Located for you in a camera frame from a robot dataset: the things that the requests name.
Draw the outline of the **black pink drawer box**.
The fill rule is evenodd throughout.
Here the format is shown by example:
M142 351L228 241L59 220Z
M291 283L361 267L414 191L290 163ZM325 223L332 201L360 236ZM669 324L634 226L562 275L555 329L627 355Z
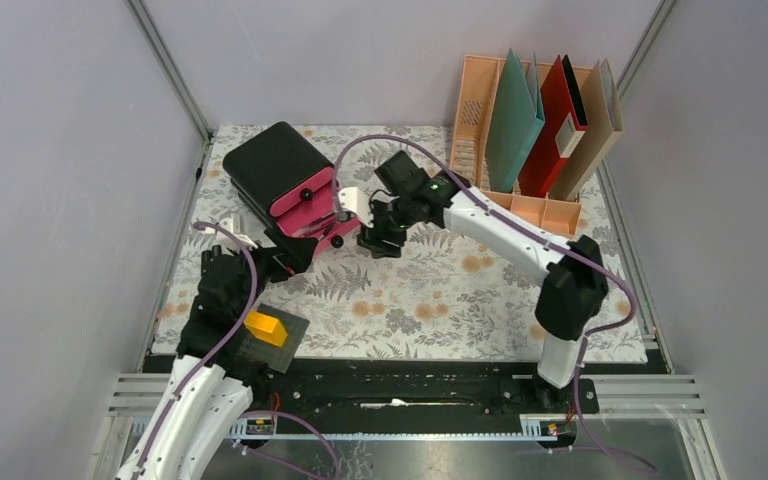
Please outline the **black pink drawer box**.
M287 237L315 238L318 253L343 247L359 226L336 219L333 163L284 121L231 150L222 166L239 198L266 227Z

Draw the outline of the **teal folder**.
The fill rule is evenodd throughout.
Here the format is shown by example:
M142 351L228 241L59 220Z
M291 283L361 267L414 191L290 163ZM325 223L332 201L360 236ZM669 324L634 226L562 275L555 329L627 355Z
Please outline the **teal folder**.
M497 84L485 163L490 188L510 193L545 123L539 75L510 49Z

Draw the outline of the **red folder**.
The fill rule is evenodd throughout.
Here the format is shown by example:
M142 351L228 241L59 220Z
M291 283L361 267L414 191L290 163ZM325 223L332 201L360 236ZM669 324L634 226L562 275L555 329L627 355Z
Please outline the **red folder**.
M520 192L545 197L588 129L580 88L567 55L558 55L541 84L545 123L519 174Z

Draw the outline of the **beige folder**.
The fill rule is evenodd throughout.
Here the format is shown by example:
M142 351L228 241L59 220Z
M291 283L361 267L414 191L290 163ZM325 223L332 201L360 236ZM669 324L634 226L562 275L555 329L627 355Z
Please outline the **beige folder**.
M623 133L620 96L607 58L597 61L580 92L588 130L549 190L556 200L574 200Z

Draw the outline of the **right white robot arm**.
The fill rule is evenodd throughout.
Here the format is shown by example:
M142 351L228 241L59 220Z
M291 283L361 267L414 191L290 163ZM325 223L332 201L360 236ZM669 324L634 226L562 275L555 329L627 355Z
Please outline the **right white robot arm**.
M343 213L359 220L358 244L372 257L400 257L408 229L431 223L488 247L538 284L535 317L546 336L533 396L543 410L561 410L573 398L585 327L609 291L599 245L586 236L571 241L547 232L452 171L429 175L404 151L375 174L390 200L373 200L356 187L342 187L335 197Z

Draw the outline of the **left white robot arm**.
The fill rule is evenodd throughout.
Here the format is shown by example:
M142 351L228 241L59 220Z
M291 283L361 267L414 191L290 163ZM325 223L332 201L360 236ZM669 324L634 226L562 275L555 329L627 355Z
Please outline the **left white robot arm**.
M199 479L246 411L269 401L266 366L239 358L248 334L245 318L271 283L310 267L318 242L267 230L271 246L198 221L195 229L222 234L201 254L200 280L180 334L165 390L140 440L115 473L117 479Z

